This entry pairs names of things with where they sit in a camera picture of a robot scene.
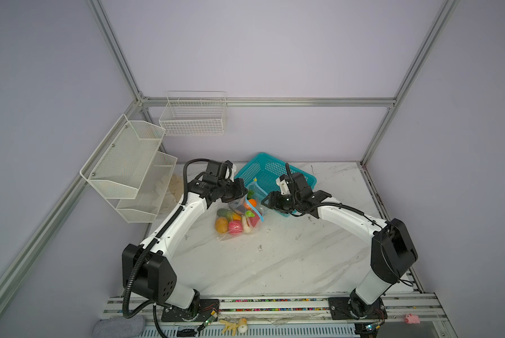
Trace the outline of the clear zip top bag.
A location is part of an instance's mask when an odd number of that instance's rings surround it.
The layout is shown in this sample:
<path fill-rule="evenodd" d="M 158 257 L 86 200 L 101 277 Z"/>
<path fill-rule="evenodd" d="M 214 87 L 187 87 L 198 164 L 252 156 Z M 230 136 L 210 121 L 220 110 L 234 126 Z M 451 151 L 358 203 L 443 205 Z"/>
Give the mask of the clear zip top bag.
<path fill-rule="evenodd" d="M 267 192 L 255 177 L 246 186 L 248 194 L 216 212 L 214 229 L 219 241 L 257 232 L 265 222 L 268 208 L 262 204 Z"/>

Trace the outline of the pink toy fruit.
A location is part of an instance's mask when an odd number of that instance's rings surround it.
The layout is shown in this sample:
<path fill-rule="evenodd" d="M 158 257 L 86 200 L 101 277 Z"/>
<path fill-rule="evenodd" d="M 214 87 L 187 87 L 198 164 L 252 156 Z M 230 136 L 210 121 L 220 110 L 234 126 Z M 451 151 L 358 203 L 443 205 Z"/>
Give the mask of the pink toy fruit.
<path fill-rule="evenodd" d="M 231 221 L 228 224 L 228 233 L 232 236 L 243 233 L 243 225 L 241 221 Z"/>

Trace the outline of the yellow toy mango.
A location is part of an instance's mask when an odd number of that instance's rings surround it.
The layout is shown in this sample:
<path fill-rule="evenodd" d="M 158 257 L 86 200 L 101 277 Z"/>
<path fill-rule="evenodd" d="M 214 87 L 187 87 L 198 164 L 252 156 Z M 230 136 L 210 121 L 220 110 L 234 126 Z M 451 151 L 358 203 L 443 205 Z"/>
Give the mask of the yellow toy mango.
<path fill-rule="evenodd" d="M 219 217 L 214 223 L 214 228 L 220 235 L 227 234 L 227 232 L 229 231 L 228 219 L 225 217 Z"/>

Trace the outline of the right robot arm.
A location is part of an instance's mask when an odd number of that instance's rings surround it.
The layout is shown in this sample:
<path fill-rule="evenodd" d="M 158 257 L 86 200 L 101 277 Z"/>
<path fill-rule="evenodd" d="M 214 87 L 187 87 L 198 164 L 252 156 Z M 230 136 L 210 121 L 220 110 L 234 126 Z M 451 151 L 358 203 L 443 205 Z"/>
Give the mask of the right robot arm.
<path fill-rule="evenodd" d="M 282 175 L 278 191 L 269 193 L 262 205 L 293 217 L 311 215 L 355 235 L 370 245 L 370 268 L 351 291 L 347 313 L 362 319 L 379 308 L 379 300 L 418 260 L 418 253 L 404 222 L 375 218 L 345 205 L 323 190 L 313 191 L 301 173 Z"/>

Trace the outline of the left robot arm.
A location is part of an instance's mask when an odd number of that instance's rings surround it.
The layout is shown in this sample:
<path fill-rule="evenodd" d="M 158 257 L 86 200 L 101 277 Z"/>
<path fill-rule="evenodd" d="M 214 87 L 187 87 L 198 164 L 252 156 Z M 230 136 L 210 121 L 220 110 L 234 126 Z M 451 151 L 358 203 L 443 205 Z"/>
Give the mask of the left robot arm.
<path fill-rule="evenodd" d="M 207 166 L 188 182 L 188 167 L 193 163 Z M 171 262 L 185 234 L 214 202 L 229 203 L 248 194 L 243 179 L 235 179 L 235 171 L 231 161 L 185 163 L 184 192 L 171 214 L 143 242 L 128 245 L 122 253 L 124 318 L 133 318 L 149 305 L 178 308 L 187 320 L 198 315 L 199 292 L 179 282 Z"/>

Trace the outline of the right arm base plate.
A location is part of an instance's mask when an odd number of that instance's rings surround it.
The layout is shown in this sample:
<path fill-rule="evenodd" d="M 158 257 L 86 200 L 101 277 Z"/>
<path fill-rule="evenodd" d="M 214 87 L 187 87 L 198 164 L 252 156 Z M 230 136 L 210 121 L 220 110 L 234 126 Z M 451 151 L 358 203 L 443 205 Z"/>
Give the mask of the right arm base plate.
<path fill-rule="evenodd" d="M 335 321 L 382 321 L 388 317 L 381 298 L 370 305 L 365 304 L 359 297 L 330 297 L 328 303 L 331 319 Z"/>

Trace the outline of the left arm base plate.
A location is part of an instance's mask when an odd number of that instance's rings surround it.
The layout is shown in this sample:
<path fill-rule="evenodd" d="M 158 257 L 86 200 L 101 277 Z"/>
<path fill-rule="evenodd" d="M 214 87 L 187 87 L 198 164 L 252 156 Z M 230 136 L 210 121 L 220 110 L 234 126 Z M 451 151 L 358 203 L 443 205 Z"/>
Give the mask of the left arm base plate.
<path fill-rule="evenodd" d="M 193 301 L 189 308 L 179 308 L 177 306 L 164 306 L 158 312 L 158 318 L 163 323 L 188 323 L 204 322 L 220 310 L 220 300 L 199 299 Z"/>

